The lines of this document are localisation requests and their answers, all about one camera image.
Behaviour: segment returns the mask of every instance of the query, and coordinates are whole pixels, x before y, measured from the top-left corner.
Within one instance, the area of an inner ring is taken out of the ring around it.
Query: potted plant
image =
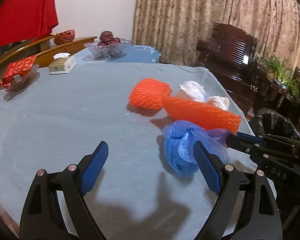
[[[289,89],[290,93],[299,98],[298,80],[292,79],[292,69],[287,68],[280,59],[272,55],[264,55],[261,62],[271,71],[274,77],[274,82],[282,89]]]

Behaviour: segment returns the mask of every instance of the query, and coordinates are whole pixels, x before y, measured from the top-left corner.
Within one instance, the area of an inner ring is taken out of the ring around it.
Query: curtain
[[[214,22],[256,37],[258,54],[275,54],[288,67],[300,67],[296,0],[137,0],[133,40],[161,51],[161,62],[193,66],[196,44],[210,40]]]

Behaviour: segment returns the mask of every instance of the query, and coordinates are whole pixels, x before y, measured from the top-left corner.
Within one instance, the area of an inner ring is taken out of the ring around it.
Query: brown pouch
[[[54,38],[54,44],[61,45],[67,42],[71,42],[74,39],[74,30],[67,30],[63,33],[59,33],[57,37]]]

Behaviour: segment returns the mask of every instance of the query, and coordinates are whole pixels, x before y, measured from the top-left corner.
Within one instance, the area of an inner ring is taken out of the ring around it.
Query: orange foam net
[[[187,120],[205,130],[214,128],[228,129],[236,133],[239,129],[241,116],[206,103],[165,97],[162,101],[164,109],[174,120]]]
[[[132,90],[129,103],[134,107],[160,110],[162,99],[172,92],[168,84],[153,78],[146,78],[140,81]]]

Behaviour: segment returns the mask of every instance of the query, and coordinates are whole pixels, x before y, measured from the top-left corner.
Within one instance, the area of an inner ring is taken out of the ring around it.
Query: green plant
[[[286,65],[275,55],[272,55],[271,57],[264,55],[261,61],[272,72],[274,78],[288,87],[291,94],[295,95],[298,100],[298,81],[291,78],[292,69],[287,68]]]

